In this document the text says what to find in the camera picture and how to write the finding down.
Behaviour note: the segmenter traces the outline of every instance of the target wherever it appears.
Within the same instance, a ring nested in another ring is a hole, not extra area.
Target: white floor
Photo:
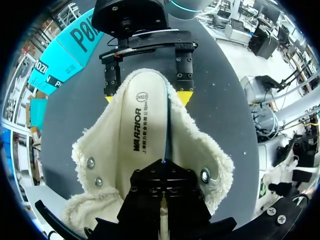
[[[263,76],[269,75],[277,82],[281,82],[282,79],[287,78],[295,69],[286,63],[279,51],[275,50],[272,57],[265,59],[259,56],[255,56],[246,47],[227,42],[223,40],[217,40],[218,45],[224,52],[231,66],[233,67],[239,81],[244,76]],[[297,86],[297,81],[294,81],[288,89],[283,90],[280,94],[284,94],[287,90],[290,91]],[[282,97],[275,101],[278,109],[285,108],[301,98],[298,91],[294,91],[288,94],[285,98]],[[283,131],[284,135],[277,136],[275,141],[278,146],[285,146],[289,143],[289,138],[292,138],[294,132],[302,134],[304,131],[303,125],[298,125],[291,129]],[[293,153],[289,157],[279,164],[277,167],[270,167],[267,171],[260,171],[260,179],[263,178],[263,182],[266,184],[280,182],[291,183],[292,182],[292,171],[288,171],[288,165],[293,162]],[[266,194],[257,200],[255,206],[254,217],[260,215],[266,208],[270,207],[279,199],[279,196],[272,194],[268,189]]]

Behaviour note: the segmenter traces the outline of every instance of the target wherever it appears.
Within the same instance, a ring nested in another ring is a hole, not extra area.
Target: cable
[[[291,128],[293,128],[293,127],[295,127],[295,126],[298,126],[298,125],[303,125],[303,126],[305,126],[305,127],[307,127],[307,126],[309,126],[309,125],[319,126],[319,124],[317,124],[317,123],[309,122],[309,123],[307,123],[307,124],[304,124],[303,122],[299,122],[299,123],[297,123],[297,124],[295,124],[295,125],[292,125],[292,126],[290,126],[290,127],[287,127],[287,128],[285,128],[285,129],[282,129],[281,132],[284,131],[284,130],[287,130],[287,129],[291,129]]]
[[[109,40],[108,42],[107,42],[107,46],[109,46],[109,47],[129,47],[128,45],[113,45],[113,44],[109,44],[109,43],[111,43],[113,40],[115,40],[116,38],[114,37],[114,38],[111,38],[111,40]]]
[[[278,134],[278,132],[279,132],[279,130],[280,130],[279,120],[278,120],[276,114],[274,113],[274,111],[271,109],[270,106],[268,106],[268,105],[260,105],[260,107],[259,107],[258,109],[260,110],[260,109],[262,109],[262,108],[267,109],[268,111],[271,112],[271,114],[272,114],[272,116],[273,116],[273,125],[272,125],[272,128],[271,128],[271,130],[270,130],[268,133],[265,133],[265,130],[266,130],[266,129],[263,129],[262,126],[261,126],[258,122],[256,122],[255,119],[254,119],[255,125],[259,125],[259,126],[255,126],[255,128],[256,128],[256,130],[258,131],[258,134],[259,134],[260,136],[267,137],[267,138],[269,138],[269,139],[273,139],[273,138],[276,137],[276,135]]]
[[[284,100],[283,100],[283,103],[282,103],[281,108],[278,108],[278,106],[277,106],[276,102],[274,102],[274,105],[275,105],[275,107],[278,109],[278,111],[280,111],[281,109],[283,109],[283,108],[284,108],[284,105],[285,105],[285,102],[286,102],[286,97],[287,97],[288,90],[289,90],[289,85],[288,85],[288,87],[286,88],[286,91],[285,91],[285,94],[284,94]]]
[[[311,112],[307,112],[306,114],[304,114],[304,115],[302,115],[302,116],[299,116],[299,117],[295,118],[294,120],[286,123],[286,124],[283,126],[283,128],[284,128],[285,126],[288,126],[289,124],[291,124],[291,123],[299,120],[299,119],[303,119],[304,117],[313,115],[314,113],[317,113],[319,110],[320,110],[320,107],[317,107],[316,109],[312,110]]]
[[[108,43],[106,44],[107,46],[110,46],[110,47],[117,47],[118,45],[109,45],[109,43],[111,43],[114,39],[116,39],[115,37],[114,38],[111,38],[110,41],[108,41]]]
[[[304,194],[304,193],[300,193],[300,194],[298,194],[298,195],[294,196],[294,197],[292,198],[292,202],[294,202],[295,200],[297,200],[297,198],[305,198],[305,199],[306,199],[306,204],[307,204],[307,205],[308,205],[308,204],[309,204],[309,202],[310,202],[310,198],[308,197],[308,195],[307,195],[307,194]]]
[[[56,234],[56,233],[57,233],[57,232],[54,231],[54,230],[52,230],[51,232],[49,232],[49,234],[48,234],[48,240],[50,240],[52,234]]]
[[[319,126],[319,124],[317,124],[317,123],[312,123],[312,122],[309,122],[308,124],[303,124],[303,126],[305,126],[305,127],[310,126],[310,125],[312,125],[312,126]]]
[[[300,92],[300,89],[299,89],[299,88],[297,89],[297,92],[298,92],[298,94],[300,94],[300,96],[301,96],[301,97],[303,97],[303,96],[304,96],[304,95],[302,95],[302,94],[301,94],[301,92]]]

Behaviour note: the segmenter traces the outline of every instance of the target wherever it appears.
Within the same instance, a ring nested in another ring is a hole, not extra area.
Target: teal sign
[[[94,8],[77,18],[49,44],[35,63],[29,84],[50,95],[86,67],[103,36],[91,25],[93,12]]]

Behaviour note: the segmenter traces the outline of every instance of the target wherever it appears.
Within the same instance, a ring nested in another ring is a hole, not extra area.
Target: screw
[[[286,222],[287,218],[285,215],[279,215],[278,218],[276,219],[277,223],[282,225]]]
[[[93,169],[95,167],[95,159],[92,156],[86,160],[86,166],[88,169]]]
[[[130,191],[136,192],[136,191],[138,191],[138,188],[136,186],[132,186],[132,187],[130,187]]]
[[[157,189],[156,189],[156,188],[151,188],[151,189],[150,189],[150,192],[151,192],[152,194],[155,194],[155,193],[157,192]]]
[[[202,182],[204,182],[205,184],[209,183],[209,180],[210,180],[210,171],[209,171],[208,168],[204,167],[204,168],[201,170],[200,176],[201,176]]]
[[[274,216],[276,214],[277,210],[274,207],[269,207],[266,210],[266,214],[268,214],[269,216]]]
[[[95,179],[95,185],[96,185],[97,187],[101,187],[101,186],[102,186],[102,179],[101,179],[100,177],[97,177],[97,178]]]

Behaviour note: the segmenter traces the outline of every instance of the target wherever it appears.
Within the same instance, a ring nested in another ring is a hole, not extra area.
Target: round table
[[[231,156],[235,166],[232,187],[212,221],[234,217],[240,227],[252,219],[258,194],[258,143],[248,103],[232,66],[196,19],[185,21],[170,17],[169,25],[192,32],[199,45],[192,55],[194,93],[186,109],[199,129]],[[83,193],[71,158],[72,144],[108,105],[104,97],[104,66],[99,54],[111,50],[112,47],[107,46],[109,39],[105,34],[86,68],[48,98],[41,143],[44,180],[66,199]],[[125,57],[120,67],[121,79],[133,70],[150,68],[160,71],[169,81],[175,80],[175,50],[162,48]]]

